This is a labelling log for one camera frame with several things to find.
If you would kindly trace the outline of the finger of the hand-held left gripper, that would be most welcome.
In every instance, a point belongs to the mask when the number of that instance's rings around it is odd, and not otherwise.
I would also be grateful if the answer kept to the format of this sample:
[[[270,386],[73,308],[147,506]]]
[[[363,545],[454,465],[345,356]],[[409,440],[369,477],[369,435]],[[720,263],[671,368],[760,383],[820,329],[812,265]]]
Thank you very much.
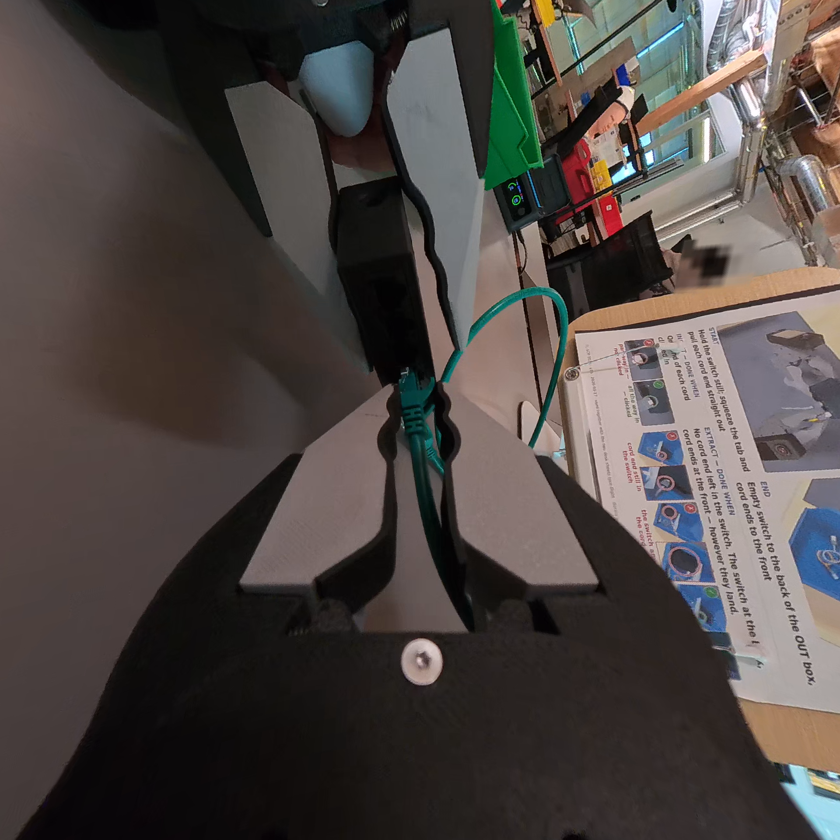
[[[225,96],[273,249],[322,325],[352,363],[368,372],[330,243],[332,193],[315,120],[267,81],[229,88]]]
[[[455,347],[466,347],[480,255],[485,182],[478,175],[449,28],[408,42],[385,88],[383,119]]]

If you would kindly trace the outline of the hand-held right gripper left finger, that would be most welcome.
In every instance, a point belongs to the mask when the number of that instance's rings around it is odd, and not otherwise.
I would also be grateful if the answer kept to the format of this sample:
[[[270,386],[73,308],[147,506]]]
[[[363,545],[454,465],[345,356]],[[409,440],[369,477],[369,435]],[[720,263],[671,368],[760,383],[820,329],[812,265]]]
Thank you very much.
[[[396,567],[400,399],[388,385],[310,444],[239,586],[362,611]]]

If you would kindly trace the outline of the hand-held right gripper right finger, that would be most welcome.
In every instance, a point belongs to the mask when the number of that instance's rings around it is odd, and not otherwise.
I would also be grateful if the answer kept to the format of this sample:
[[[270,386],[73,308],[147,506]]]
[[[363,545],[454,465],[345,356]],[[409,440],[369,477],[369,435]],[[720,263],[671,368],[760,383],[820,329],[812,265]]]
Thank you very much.
[[[445,530],[481,607],[588,595],[598,578],[533,450],[473,402],[437,386]]]

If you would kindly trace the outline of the green plastic bin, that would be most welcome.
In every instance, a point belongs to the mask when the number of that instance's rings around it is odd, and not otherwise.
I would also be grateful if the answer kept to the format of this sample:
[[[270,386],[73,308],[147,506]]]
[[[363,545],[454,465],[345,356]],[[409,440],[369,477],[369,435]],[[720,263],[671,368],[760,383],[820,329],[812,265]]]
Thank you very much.
[[[485,189],[543,166],[543,153],[518,34],[512,17],[490,2],[495,64]]]

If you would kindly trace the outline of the black network switch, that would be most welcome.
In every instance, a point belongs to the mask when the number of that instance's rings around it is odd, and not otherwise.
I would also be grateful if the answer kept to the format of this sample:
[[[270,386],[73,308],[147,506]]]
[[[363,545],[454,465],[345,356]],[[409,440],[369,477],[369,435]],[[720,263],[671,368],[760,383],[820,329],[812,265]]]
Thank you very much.
[[[396,176],[339,191],[335,255],[364,357],[380,383],[434,378],[403,189]]]

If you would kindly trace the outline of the person's left hand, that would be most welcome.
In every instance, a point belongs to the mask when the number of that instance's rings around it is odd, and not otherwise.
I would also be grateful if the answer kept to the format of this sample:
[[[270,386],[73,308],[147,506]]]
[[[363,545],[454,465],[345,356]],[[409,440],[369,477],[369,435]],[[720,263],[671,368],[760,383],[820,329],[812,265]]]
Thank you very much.
[[[325,133],[334,164],[385,176],[396,172],[379,105],[373,106],[362,131],[354,136],[342,136],[329,127],[325,127]]]

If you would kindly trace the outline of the white display stand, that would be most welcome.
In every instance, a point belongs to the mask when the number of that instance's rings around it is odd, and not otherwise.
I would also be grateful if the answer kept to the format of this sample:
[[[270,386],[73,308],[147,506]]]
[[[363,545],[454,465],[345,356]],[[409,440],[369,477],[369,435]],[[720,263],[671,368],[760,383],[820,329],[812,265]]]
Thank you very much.
[[[531,444],[531,438],[536,429],[540,416],[538,410],[530,402],[520,402],[518,406],[518,435],[520,440]],[[535,455],[552,457],[553,459],[564,459],[566,448],[562,426],[550,419],[546,419],[541,427],[539,436],[531,446]]]

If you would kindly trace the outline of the small black device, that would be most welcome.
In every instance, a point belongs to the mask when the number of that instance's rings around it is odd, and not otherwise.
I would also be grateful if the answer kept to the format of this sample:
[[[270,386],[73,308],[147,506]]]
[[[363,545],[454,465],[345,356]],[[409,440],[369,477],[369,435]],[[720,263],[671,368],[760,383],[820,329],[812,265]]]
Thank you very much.
[[[550,154],[536,167],[513,176],[492,190],[507,232],[512,235],[572,205],[562,160]]]

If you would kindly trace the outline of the red storage bin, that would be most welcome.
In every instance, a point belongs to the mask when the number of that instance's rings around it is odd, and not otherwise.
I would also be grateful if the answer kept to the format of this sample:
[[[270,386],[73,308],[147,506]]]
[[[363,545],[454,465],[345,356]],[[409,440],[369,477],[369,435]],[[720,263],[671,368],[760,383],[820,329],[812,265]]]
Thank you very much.
[[[613,192],[612,177],[606,163],[593,161],[590,145],[580,140],[574,150],[563,159],[563,175],[570,193],[570,208],[558,216],[557,225],[591,209],[599,235],[608,238],[623,227],[621,207]]]

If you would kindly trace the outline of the printed instruction sheet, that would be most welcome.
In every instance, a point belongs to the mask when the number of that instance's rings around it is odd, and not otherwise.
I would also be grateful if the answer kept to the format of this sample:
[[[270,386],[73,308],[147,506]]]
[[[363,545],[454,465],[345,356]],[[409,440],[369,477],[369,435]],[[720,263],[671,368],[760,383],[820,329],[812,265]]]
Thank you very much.
[[[838,286],[580,331],[595,496],[738,697],[839,709]]]

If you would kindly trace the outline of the black mesh chair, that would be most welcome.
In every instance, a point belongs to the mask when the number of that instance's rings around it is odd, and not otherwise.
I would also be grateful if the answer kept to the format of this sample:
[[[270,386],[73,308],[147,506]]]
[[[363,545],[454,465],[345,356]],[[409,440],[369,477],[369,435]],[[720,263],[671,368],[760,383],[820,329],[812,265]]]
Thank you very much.
[[[598,245],[581,245],[551,257],[546,269],[549,286],[561,295],[570,321],[636,301],[674,275],[650,211]]]

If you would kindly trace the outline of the instruction sheet on stand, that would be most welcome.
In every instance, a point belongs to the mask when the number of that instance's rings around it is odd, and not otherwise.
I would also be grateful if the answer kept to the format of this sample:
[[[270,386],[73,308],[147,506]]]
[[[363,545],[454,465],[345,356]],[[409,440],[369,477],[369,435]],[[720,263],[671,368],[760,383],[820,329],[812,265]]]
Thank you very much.
[[[697,287],[673,295],[626,302],[589,311],[570,323],[561,377],[578,364],[577,332],[628,329],[635,324],[682,320],[707,311],[743,308],[772,298],[810,295],[838,286],[838,269],[802,267],[756,276],[738,283]],[[772,762],[838,770],[839,717],[831,712],[739,701],[742,714],[765,756]]]

